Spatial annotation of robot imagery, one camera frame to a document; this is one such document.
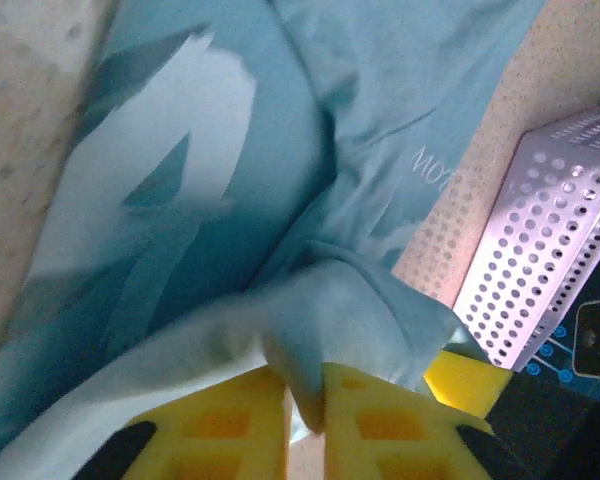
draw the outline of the black surface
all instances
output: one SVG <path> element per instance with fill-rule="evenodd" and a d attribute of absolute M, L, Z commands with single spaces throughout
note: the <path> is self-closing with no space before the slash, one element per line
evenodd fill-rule
<path fill-rule="evenodd" d="M 600 480 L 600 403 L 592 405 L 546 480 Z"/>
<path fill-rule="evenodd" d="M 600 402 L 517 374 L 486 420 L 537 477 L 600 478 Z"/>
<path fill-rule="evenodd" d="M 151 422 L 136 423 L 117 431 L 73 480 L 121 480 L 156 431 L 156 425 Z"/>
<path fill-rule="evenodd" d="M 468 425 L 460 425 L 456 430 L 493 480 L 539 480 L 497 437 Z"/>
<path fill-rule="evenodd" d="M 600 377 L 600 302 L 578 310 L 573 368 L 580 375 Z"/>

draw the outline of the beige countertop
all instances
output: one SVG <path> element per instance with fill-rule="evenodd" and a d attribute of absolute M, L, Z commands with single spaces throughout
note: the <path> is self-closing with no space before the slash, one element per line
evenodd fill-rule
<path fill-rule="evenodd" d="M 0 0 L 0 339 L 114 1 Z M 549 0 L 396 275 L 452 305 L 520 135 L 597 104 L 600 0 Z M 290 478 L 322 478 L 321 448 L 295 445 Z"/>

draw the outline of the perforated metal sheet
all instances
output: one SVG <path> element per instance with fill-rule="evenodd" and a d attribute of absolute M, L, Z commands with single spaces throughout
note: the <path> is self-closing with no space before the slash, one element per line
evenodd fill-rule
<path fill-rule="evenodd" d="M 522 134 L 600 105 L 600 1 L 564 5 L 547 2 L 456 175 L 394 269 L 445 305 L 454 305 Z"/>
<path fill-rule="evenodd" d="M 525 135 L 454 311 L 496 365 L 520 369 L 600 256 L 600 108 Z"/>

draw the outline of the hole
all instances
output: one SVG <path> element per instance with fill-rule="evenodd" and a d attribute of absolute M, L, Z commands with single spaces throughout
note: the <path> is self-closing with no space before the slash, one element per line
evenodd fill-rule
<path fill-rule="evenodd" d="M 574 167 L 571 168 L 571 176 L 572 177 L 579 177 L 583 174 L 584 172 L 584 168 L 581 167 L 580 165 L 575 165 Z"/>
<path fill-rule="evenodd" d="M 596 172 L 593 175 L 591 175 L 591 179 L 597 183 L 598 185 L 600 185 L 600 172 Z"/>
<path fill-rule="evenodd" d="M 188 452 L 186 457 L 180 457 L 172 464 L 168 477 L 177 480 L 188 478 L 235 480 L 239 475 L 240 464 L 241 458 L 238 455 Z"/>
<path fill-rule="evenodd" d="M 414 462 L 413 458 L 406 455 L 390 455 L 378 458 L 376 465 L 381 480 L 403 480 L 405 475 L 413 480 L 449 480 L 453 478 L 449 463 L 443 457 Z"/>
<path fill-rule="evenodd" d="M 584 332 L 584 346 L 587 348 L 591 348 L 595 345 L 596 343 L 596 334 L 593 330 L 587 330 L 586 332 Z"/>
<path fill-rule="evenodd" d="M 213 407 L 192 418 L 184 435 L 191 438 L 243 438 L 247 436 L 251 415 L 237 407 Z"/>
<path fill-rule="evenodd" d="M 424 440 L 420 420 L 398 408 L 356 413 L 356 425 L 364 440 Z"/>
<path fill-rule="evenodd" d="M 556 170 L 562 170 L 564 168 L 564 160 L 561 158 L 554 158 L 551 160 L 551 166 Z"/>
<path fill-rule="evenodd" d="M 356 380 L 352 377 L 343 377 L 342 378 L 342 388 L 346 390 L 366 390 L 367 386 L 362 383 L 360 380 Z"/>
<path fill-rule="evenodd" d="M 544 176 L 544 181 L 547 185 L 555 185 L 558 183 L 558 177 L 556 177 L 553 173 L 548 173 Z"/>

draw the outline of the speckled countertop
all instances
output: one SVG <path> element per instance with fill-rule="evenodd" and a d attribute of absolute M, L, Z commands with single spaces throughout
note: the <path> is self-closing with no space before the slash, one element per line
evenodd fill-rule
<path fill-rule="evenodd" d="M 0 0 L 0 340 L 114 2 Z M 549 0 L 396 274 L 451 305 L 520 135 L 596 104 L 600 0 Z M 320 449 L 317 439 L 294 447 L 291 478 L 321 478 Z"/>

